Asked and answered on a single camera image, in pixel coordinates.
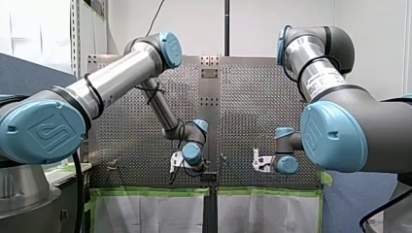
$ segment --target pegboard panel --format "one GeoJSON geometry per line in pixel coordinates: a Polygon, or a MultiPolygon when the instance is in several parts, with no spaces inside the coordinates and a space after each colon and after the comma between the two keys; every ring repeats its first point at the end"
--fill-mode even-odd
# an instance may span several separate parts
{"type": "MultiPolygon", "coordinates": [[[[92,55],[88,71],[116,59],[92,55]]],[[[205,64],[201,57],[186,56],[181,67],[165,72],[159,81],[177,117],[207,118],[211,124],[208,143],[215,142],[217,152],[208,150],[209,145],[204,155],[217,161],[210,169],[218,172],[219,185],[319,188],[319,171],[302,152],[296,153],[300,164],[296,175],[263,174],[252,166],[254,147],[260,155],[273,155],[276,127],[298,128],[304,104],[295,83],[271,58],[216,60],[219,64],[213,69],[218,74],[212,78],[202,77],[205,64]]],[[[131,90],[93,123],[89,144],[91,157],[98,161],[92,186],[170,187],[169,162],[174,150],[170,141],[162,138],[160,123],[140,90],[131,90]]],[[[200,183],[181,172],[172,187],[177,186],[199,187],[200,183]]]]}
{"type": "Polygon", "coordinates": [[[253,148],[273,155],[277,127],[298,129],[304,104],[283,70],[271,58],[222,57],[221,123],[218,131],[219,185],[317,188],[319,172],[297,152],[295,175],[258,173],[253,148]]]}
{"type": "MultiPolygon", "coordinates": [[[[118,59],[111,55],[91,55],[89,72],[96,71],[118,59]]],[[[198,64],[186,58],[178,69],[164,72],[160,88],[176,117],[190,120],[198,117],[198,64]]],[[[175,150],[161,136],[161,125],[147,105],[139,89],[130,90],[104,115],[93,123],[90,150],[98,160],[90,183],[103,186],[167,186],[170,157],[175,150]]],[[[182,171],[172,187],[199,187],[196,178],[182,171]]]]}

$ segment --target black cable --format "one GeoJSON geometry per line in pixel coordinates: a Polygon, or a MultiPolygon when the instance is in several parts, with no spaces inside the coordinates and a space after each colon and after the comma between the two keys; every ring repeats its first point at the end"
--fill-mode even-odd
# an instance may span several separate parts
{"type": "Polygon", "coordinates": [[[97,89],[93,86],[91,81],[88,79],[88,75],[89,74],[85,74],[84,79],[86,80],[86,83],[87,83],[88,87],[93,91],[94,95],[97,97],[97,100],[99,101],[97,103],[97,106],[99,108],[99,113],[96,117],[93,118],[93,119],[97,119],[97,118],[101,117],[103,112],[104,112],[104,102],[103,102],[103,98],[100,95],[99,91],[97,91],[97,89]]]}
{"type": "Polygon", "coordinates": [[[360,229],[362,230],[363,233],[366,232],[366,229],[364,229],[363,224],[368,221],[371,217],[375,216],[376,214],[385,211],[386,209],[388,209],[389,207],[393,206],[394,204],[400,202],[401,200],[405,199],[406,197],[410,196],[412,194],[412,188],[405,191],[404,193],[402,193],[401,195],[397,196],[395,199],[387,202],[386,204],[380,206],[379,208],[377,208],[376,210],[370,212],[369,214],[367,214],[366,216],[364,216],[361,220],[360,220],[360,229]]]}
{"type": "Polygon", "coordinates": [[[77,211],[76,211],[76,224],[75,233],[80,233],[82,230],[82,219],[85,211],[85,201],[83,195],[83,173],[82,164],[80,163],[79,155],[77,152],[73,153],[73,162],[75,164],[76,179],[77,179],[77,211]]]}
{"type": "Polygon", "coordinates": [[[340,66],[339,60],[336,59],[335,57],[331,56],[331,55],[321,55],[321,56],[314,57],[314,58],[306,61],[306,63],[305,63],[305,64],[302,66],[302,68],[300,69],[299,74],[298,74],[298,76],[297,76],[297,80],[296,80],[296,82],[297,82],[297,90],[299,91],[300,96],[302,96],[302,98],[303,98],[305,101],[307,101],[307,100],[306,100],[305,96],[303,95],[302,86],[301,86],[301,83],[300,83],[300,81],[302,80],[303,72],[305,71],[305,69],[306,69],[308,66],[312,65],[315,61],[318,61],[318,60],[323,59],[323,58],[327,58],[327,59],[329,59],[329,61],[333,61],[333,62],[335,63],[335,64],[334,64],[334,67],[336,68],[336,70],[337,70],[338,72],[340,72],[340,67],[341,67],[341,66],[340,66]]]}
{"type": "Polygon", "coordinates": [[[294,78],[292,78],[292,76],[289,74],[289,72],[288,72],[288,70],[286,69],[286,66],[285,66],[286,36],[287,36],[286,33],[287,33],[288,29],[291,29],[291,28],[292,27],[290,25],[286,25],[285,28],[284,28],[284,32],[283,32],[283,35],[282,35],[282,38],[283,38],[282,54],[283,55],[281,57],[278,57],[278,58],[281,59],[281,64],[282,64],[282,67],[283,67],[283,70],[284,70],[284,73],[285,73],[286,77],[288,79],[290,79],[292,82],[296,83],[296,80],[294,78]]]}
{"type": "Polygon", "coordinates": [[[154,27],[154,24],[155,24],[155,19],[157,18],[157,15],[160,12],[161,6],[163,6],[163,3],[164,3],[164,0],[161,0],[160,5],[157,8],[157,12],[154,15],[154,19],[152,20],[151,27],[149,28],[148,33],[146,33],[146,36],[149,36],[149,34],[151,34],[152,28],[154,27]]]}
{"type": "Polygon", "coordinates": [[[183,166],[184,162],[185,162],[185,160],[182,160],[181,164],[180,164],[179,167],[176,169],[176,172],[170,174],[170,182],[169,182],[169,185],[172,185],[172,184],[175,182],[176,177],[178,176],[178,173],[179,173],[179,171],[180,171],[180,168],[181,168],[181,166],[183,166]]]}
{"type": "Polygon", "coordinates": [[[136,86],[136,88],[140,89],[140,90],[146,90],[146,91],[152,91],[153,92],[151,97],[149,97],[148,102],[146,103],[147,105],[149,105],[151,103],[151,101],[155,98],[158,91],[160,91],[162,94],[164,94],[164,92],[166,92],[165,90],[160,89],[160,83],[159,82],[157,82],[157,85],[155,86],[154,89],[148,89],[148,88],[144,88],[142,86],[136,86]]]}
{"type": "Polygon", "coordinates": [[[13,102],[19,102],[19,101],[25,100],[27,98],[28,98],[28,96],[26,96],[26,95],[7,96],[5,98],[0,99],[0,108],[7,105],[7,104],[10,104],[10,103],[13,103],[13,102]]]}

